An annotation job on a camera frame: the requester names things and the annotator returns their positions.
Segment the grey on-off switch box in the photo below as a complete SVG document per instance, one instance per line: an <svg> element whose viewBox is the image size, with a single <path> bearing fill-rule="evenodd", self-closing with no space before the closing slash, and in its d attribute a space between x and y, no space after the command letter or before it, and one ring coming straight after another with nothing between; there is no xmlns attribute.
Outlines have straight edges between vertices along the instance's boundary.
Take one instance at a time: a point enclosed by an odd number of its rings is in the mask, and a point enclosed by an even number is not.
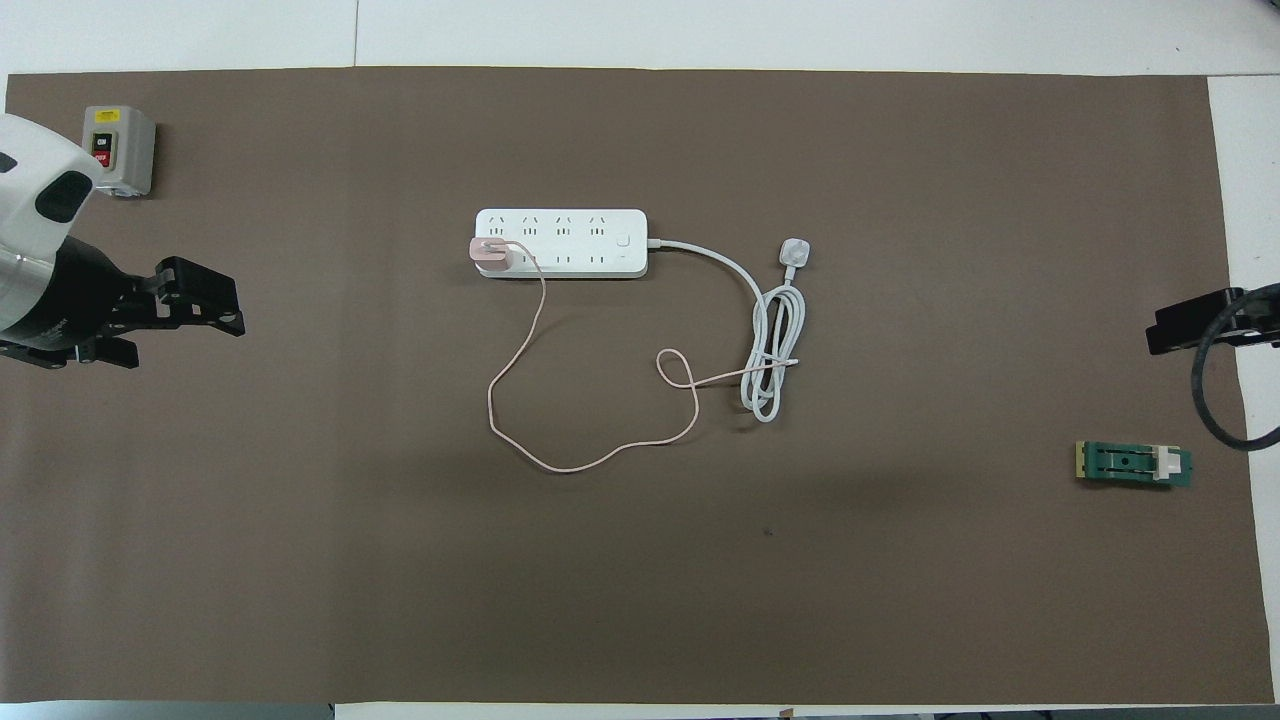
<svg viewBox="0 0 1280 720"><path fill-rule="evenodd" d="M102 168L95 188L118 199L151 195L156 137L156 123L137 108L86 108L82 146Z"/></svg>

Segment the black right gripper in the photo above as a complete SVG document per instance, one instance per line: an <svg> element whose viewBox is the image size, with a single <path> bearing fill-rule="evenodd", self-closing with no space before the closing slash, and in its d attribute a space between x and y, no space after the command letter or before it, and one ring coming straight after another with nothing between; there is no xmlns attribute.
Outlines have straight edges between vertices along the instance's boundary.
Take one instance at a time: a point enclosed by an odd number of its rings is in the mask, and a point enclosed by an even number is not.
<svg viewBox="0 0 1280 720"><path fill-rule="evenodd" d="M1210 323L1242 296L1242 324L1249 329L1238 337L1239 347L1270 345L1280 348L1280 284L1249 290L1221 288L1155 310L1155 323L1146 328L1148 354L1158 356L1194 348Z"/></svg>

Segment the brown table mat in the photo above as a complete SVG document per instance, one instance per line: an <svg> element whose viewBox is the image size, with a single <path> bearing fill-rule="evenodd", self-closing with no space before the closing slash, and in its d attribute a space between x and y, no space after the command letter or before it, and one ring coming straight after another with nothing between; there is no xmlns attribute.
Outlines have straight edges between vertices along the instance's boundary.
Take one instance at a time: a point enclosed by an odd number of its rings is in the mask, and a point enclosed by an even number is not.
<svg viewBox="0 0 1280 720"><path fill-rule="evenodd" d="M1229 284L1196 77L347 68L15 76L160 126L77 237L232 275L247 332L0 360L0 702L1254 703L1249 462L1152 357ZM490 433L535 282L485 208L636 208L765 286L778 418L571 477ZM1189 487L1076 478L1078 441Z"/></svg>

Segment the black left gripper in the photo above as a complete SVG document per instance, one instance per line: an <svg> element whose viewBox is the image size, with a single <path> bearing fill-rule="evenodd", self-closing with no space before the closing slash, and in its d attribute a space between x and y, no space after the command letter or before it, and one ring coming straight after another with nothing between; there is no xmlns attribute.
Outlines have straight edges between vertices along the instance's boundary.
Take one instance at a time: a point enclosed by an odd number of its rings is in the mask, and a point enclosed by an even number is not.
<svg viewBox="0 0 1280 720"><path fill-rule="evenodd" d="M236 282L184 258L165 258L156 265L151 293L145 278L119 270L96 247L67 238L58 250L46 290L26 315L0 329L0 357L42 369L70 363L136 369L134 342L120 338L150 322L156 331L209 325L246 334ZM154 318L157 307L165 316Z"/></svg>

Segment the white power strip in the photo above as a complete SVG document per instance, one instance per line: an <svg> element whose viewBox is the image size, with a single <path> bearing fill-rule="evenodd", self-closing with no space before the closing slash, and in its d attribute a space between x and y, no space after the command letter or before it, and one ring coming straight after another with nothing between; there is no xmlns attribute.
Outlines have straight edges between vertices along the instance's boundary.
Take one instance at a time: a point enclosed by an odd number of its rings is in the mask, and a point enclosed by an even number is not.
<svg viewBox="0 0 1280 720"><path fill-rule="evenodd" d="M489 208L474 237L503 238L512 268L494 279L637 279L648 272L648 219L639 209Z"/></svg>

